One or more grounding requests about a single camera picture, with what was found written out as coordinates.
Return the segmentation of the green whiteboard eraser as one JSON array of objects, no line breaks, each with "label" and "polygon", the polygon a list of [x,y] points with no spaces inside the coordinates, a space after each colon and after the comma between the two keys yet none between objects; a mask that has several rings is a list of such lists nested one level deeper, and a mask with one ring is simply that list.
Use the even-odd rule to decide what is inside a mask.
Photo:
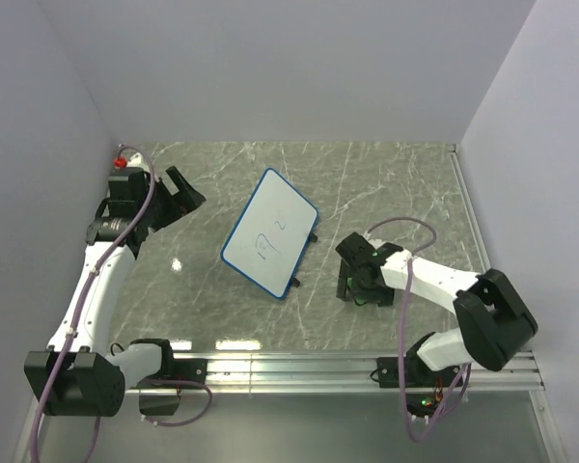
[{"label": "green whiteboard eraser", "polygon": [[364,297],[359,289],[356,289],[353,284],[353,279],[348,278],[346,282],[347,294],[351,297],[356,306],[363,306],[366,304]]}]

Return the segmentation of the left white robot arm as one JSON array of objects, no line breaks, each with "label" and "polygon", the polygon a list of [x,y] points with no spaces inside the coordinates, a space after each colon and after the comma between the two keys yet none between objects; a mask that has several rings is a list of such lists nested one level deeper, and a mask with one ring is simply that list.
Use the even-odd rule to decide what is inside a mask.
[{"label": "left white robot arm", "polygon": [[143,243],[206,200],[176,167],[165,174],[176,193],[142,167],[115,168],[108,178],[108,195],[86,231],[84,265],[67,313],[46,348],[29,352],[24,363],[48,416],[113,417],[128,389],[145,380],[164,388],[175,379],[168,340],[139,339],[123,352],[109,351],[118,296]]}]

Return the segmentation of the blue framed whiteboard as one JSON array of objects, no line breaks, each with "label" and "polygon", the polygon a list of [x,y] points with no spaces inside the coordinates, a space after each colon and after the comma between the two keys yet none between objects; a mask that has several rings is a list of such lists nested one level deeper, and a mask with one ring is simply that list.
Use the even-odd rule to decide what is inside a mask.
[{"label": "blue framed whiteboard", "polygon": [[318,218],[313,203],[279,172],[268,168],[234,224],[220,258],[281,300],[287,296]]}]

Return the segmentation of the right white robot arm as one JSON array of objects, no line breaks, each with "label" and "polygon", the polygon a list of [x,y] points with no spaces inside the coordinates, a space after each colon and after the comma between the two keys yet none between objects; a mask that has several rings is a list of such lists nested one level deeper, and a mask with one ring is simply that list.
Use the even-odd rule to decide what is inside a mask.
[{"label": "right white robot arm", "polygon": [[507,275],[495,268],[463,271],[417,258],[399,245],[354,232],[336,248],[337,296],[357,306],[390,307],[397,291],[455,316],[457,326],[422,336],[397,357],[393,387],[450,381],[465,364],[500,371],[538,333],[538,323]]}]

